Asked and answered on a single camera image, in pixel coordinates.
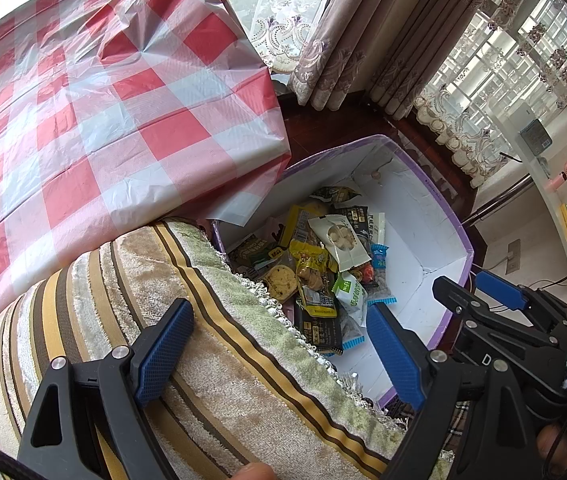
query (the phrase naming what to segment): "yellow snack package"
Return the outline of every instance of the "yellow snack package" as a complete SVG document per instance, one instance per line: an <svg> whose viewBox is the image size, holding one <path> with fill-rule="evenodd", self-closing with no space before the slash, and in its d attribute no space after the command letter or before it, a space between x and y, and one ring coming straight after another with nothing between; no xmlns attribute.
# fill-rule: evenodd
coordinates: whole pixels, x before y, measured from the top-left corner
<svg viewBox="0 0 567 480"><path fill-rule="evenodd" d="M308 225L309 219L317 218L319 216L321 215L319 215L316 209L311 206L291 206L288 213L288 219L286 220L285 227L281 233L279 245L287 248L293 238L300 242L307 242L316 246L319 245L319 238Z"/></svg>
<svg viewBox="0 0 567 480"><path fill-rule="evenodd" d="M313 317L337 317L337 304L326 266L329 253L292 239L289 253L297 260L297 286L303 308Z"/></svg>

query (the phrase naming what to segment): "cookie package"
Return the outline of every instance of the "cookie package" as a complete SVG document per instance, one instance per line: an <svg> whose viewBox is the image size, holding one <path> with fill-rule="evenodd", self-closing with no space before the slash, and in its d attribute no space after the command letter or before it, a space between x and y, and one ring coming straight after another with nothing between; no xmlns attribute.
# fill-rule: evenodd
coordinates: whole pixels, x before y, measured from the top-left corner
<svg viewBox="0 0 567 480"><path fill-rule="evenodd" d="M335 258L339 271L358 267L371 260L345 216L326 215L321 218L311 218L308 220L308 225Z"/></svg>

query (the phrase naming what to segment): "black snack package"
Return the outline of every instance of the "black snack package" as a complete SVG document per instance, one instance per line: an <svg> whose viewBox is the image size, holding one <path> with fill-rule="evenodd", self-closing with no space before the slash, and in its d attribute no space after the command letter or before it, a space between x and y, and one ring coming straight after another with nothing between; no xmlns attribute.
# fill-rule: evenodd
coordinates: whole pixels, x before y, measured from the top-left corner
<svg viewBox="0 0 567 480"><path fill-rule="evenodd" d="M366 252L372 255L370 244L370 227L368 225L368 206L353 205L350 207L340 207L334 209L337 215L343 215L348 219L350 225L355 230L355 234L361 241L361 245Z"/></svg>
<svg viewBox="0 0 567 480"><path fill-rule="evenodd" d="M338 317L312 317L299 300L294 304L294 324L320 354L343 354L341 324Z"/></svg>
<svg viewBox="0 0 567 480"><path fill-rule="evenodd" d="M321 200L321 202L331 202L333 204L339 204L341 202L347 202L355 196L359 196L354 189L343 186L326 186L317 189L310 198L316 198Z"/></svg>

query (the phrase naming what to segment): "red and white checkered plastic bag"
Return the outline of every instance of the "red and white checkered plastic bag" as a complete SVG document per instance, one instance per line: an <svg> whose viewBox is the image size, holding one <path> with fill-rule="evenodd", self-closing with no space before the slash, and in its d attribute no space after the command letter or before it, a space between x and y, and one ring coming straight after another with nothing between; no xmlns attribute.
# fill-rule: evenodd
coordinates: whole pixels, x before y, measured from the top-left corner
<svg viewBox="0 0 567 480"><path fill-rule="evenodd" d="M290 149L225 0L32 0L0 21L0 311L179 206L244 224Z"/></svg>

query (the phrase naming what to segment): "snack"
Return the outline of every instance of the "snack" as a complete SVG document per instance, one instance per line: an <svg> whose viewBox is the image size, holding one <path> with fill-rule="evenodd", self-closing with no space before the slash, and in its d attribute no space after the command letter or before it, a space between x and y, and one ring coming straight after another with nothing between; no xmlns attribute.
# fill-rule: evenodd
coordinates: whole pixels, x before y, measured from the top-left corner
<svg viewBox="0 0 567 480"><path fill-rule="evenodd" d="M359 196L354 189L350 189L345 186L326 186L317 189L310 198L316 198L321 200L321 202L331 202L333 204L338 204L340 202L346 202L355 196Z"/></svg>
<svg viewBox="0 0 567 480"><path fill-rule="evenodd" d="M330 214L330 204L326 202L322 202L316 198L311 198L310 200L306 200L304 203L301 204L301 207L305 209L310 209L314 211L317 216L325 216Z"/></svg>
<svg viewBox="0 0 567 480"><path fill-rule="evenodd" d="M299 300L294 309L294 324L306 337L306 340L317 347L320 354L343 353L341 326L337 318L321 319L308 314Z"/></svg>
<svg viewBox="0 0 567 480"><path fill-rule="evenodd" d="M360 326L365 326L368 305L366 298L368 294L361 286L361 283L349 272L340 272L332 292L349 316Z"/></svg>
<svg viewBox="0 0 567 480"><path fill-rule="evenodd" d="M386 243L386 214L372 213L368 215L368 233L370 234L370 244Z"/></svg>
<svg viewBox="0 0 567 480"><path fill-rule="evenodd" d="M353 205L336 209L337 214L344 215L355 230L361 245L370 254L370 232L368 226L368 208L364 205Z"/></svg>
<svg viewBox="0 0 567 480"><path fill-rule="evenodd" d="M350 269L350 273L365 288L374 288L375 286L378 286L374 277L374 267L372 267L370 262L365 262L363 265Z"/></svg>
<svg viewBox="0 0 567 480"><path fill-rule="evenodd" d="M388 282L386 280L386 251L388 248L385 245L374 244L372 246L372 266L375 271L375 278L378 287L368 294L368 306L374 303L391 304L396 303L397 298L392 294Z"/></svg>
<svg viewBox="0 0 567 480"><path fill-rule="evenodd" d="M312 290L321 290L321 274L326 272L330 254L323 248L292 239L290 254L297 260L297 276Z"/></svg>
<svg viewBox="0 0 567 480"><path fill-rule="evenodd" d="M356 324L356 321L348 316L346 311L342 310L339 314L339 321L341 322L341 340L343 351L357 346L365 341L363 331Z"/></svg>
<svg viewBox="0 0 567 480"><path fill-rule="evenodd" d="M288 247L293 238L300 242L319 245L319 239L308 226L308 220L318 216L313 208L293 205L288 213L288 219L279 239L279 245Z"/></svg>
<svg viewBox="0 0 567 480"><path fill-rule="evenodd" d="M263 277L270 295L281 303L297 290L297 276L294 270L285 265L275 265Z"/></svg>
<svg viewBox="0 0 567 480"><path fill-rule="evenodd" d="M319 290L312 290L308 285L299 283L299 299L303 308L312 317L337 317L337 304L331 289L329 276L321 274L322 286Z"/></svg>
<svg viewBox="0 0 567 480"><path fill-rule="evenodd" d="M254 235L250 235L241 242L234 250L230 251L228 256L230 261L238 266L254 267L259 263L271 260L268 254L275 244L270 243Z"/></svg>
<svg viewBox="0 0 567 480"><path fill-rule="evenodd" d="M371 260L345 216L311 218L308 224L334 256L340 271L352 269Z"/></svg>

